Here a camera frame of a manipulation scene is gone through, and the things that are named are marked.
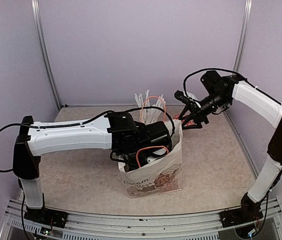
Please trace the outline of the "white paper takeout bag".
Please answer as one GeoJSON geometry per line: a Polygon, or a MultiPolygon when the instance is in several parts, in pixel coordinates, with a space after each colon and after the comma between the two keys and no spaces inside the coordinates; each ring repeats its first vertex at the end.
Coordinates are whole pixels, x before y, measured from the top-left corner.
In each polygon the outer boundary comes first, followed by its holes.
{"type": "Polygon", "coordinates": [[[182,123],[177,118],[172,118],[167,113],[166,102],[163,96],[156,97],[155,107],[163,110],[163,121],[168,128],[171,137],[171,149],[168,147],[143,148],[141,154],[148,153],[146,165],[132,170],[126,163],[118,163],[122,183],[130,198],[141,198],[147,196],[171,193],[182,189],[182,123]]]}

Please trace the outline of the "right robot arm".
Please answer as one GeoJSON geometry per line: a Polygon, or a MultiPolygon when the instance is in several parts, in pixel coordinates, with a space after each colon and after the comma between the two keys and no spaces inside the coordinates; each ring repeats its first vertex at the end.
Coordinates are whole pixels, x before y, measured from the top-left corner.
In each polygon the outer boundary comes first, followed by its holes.
{"type": "Polygon", "coordinates": [[[243,199],[236,212],[241,222],[259,212],[266,193],[282,207],[282,106],[233,72],[220,76],[218,69],[206,68],[204,79],[208,96],[203,108],[181,91],[174,95],[191,118],[212,115],[210,125],[183,130],[185,190],[176,206],[195,213],[232,207],[243,199]],[[214,115],[226,103],[233,103],[233,130],[219,125],[214,115]]]}

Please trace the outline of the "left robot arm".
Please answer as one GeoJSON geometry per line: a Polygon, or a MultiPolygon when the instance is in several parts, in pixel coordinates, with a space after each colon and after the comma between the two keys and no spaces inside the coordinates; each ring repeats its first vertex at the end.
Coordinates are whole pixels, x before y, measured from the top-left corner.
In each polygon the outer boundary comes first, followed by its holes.
{"type": "Polygon", "coordinates": [[[82,149],[110,150],[112,161],[136,170],[170,153],[176,131],[174,123],[169,129],[163,121],[135,121],[129,110],[107,110],[90,119],[61,123],[34,121],[29,115],[20,123],[2,127],[0,133],[10,127],[19,128],[11,172],[19,179],[27,212],[42,223],[51,218],[39,181],[43,155],[82,149]]]}

